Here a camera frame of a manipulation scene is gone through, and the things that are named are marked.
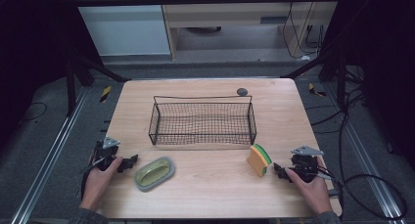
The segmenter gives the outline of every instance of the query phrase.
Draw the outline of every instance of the yellow sponge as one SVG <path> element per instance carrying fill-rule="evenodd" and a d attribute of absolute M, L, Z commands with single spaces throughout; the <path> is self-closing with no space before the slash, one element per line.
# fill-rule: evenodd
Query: yellow sponge
<path fill-rule="evenodd" d="M 265 175 L 266 168 L 272 162 L 263 147 L 258 144 L 251 146 L 251 154 L 247 161 L 259 177 Z"/>

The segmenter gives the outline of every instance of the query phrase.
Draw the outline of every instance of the black wire basket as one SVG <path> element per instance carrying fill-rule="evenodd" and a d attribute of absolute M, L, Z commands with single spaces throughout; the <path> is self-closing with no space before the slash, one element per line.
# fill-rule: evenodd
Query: black wire basket
<path fill-rule="evenodd" d="M 154 99 L 149 129 L 153 145 L 254 143 L 252 96 Z"/>

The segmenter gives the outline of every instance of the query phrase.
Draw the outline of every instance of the person's arm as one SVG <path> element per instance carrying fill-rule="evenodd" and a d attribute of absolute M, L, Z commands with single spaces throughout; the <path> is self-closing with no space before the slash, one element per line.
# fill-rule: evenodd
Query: person's arm
<path fill-rule="evenodd" d="M 323 166 L 319 157 L 317 158 L 317 162 L 319 166 Z M 286 172 L 300 190 L 307 205 L 316 214 L 313 223 L 341 223 L 330 204 L 329 192 L 323 178 L 316 176 L 311 182 L 305 183 L 295 171 L 286 168 Z"/>
<path fill-rule="evenodd" d="M 121 162 L 122 157 L 117 157 L 105 171 L 101 171 L 97 167 L 91 169 L 86 179 L 78 213 L 69 221 L 69 224 L 108 223 L 108 219 L 96 211 L 102 195 L 110 185 Z"/>

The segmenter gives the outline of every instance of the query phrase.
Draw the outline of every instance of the white cabinet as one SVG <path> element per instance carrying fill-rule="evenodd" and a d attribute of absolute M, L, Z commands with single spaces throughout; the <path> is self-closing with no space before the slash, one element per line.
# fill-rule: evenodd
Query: white cabinet
<path fill-rule="evenodd" d="M 161 6 L 84 7 L 79 11 L 102 57 L 170 55 Z"/>

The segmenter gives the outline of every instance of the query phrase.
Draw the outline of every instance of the sleeve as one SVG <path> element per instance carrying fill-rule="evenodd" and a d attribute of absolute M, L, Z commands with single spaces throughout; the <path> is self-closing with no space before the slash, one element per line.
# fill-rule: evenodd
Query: sleeve
<path fill-rule="evenodd" d="M 86 208 L 80 208 L 73 218 L 71 218 L 68 224 L 108 224 L 108 219 L 96 212 L 88 210 Z"/>
<path fill-rule="evenodd" d="M 323 212 L 314 217 L 311 224 L 341 224 L 340 218 L 333 211 Z"/>

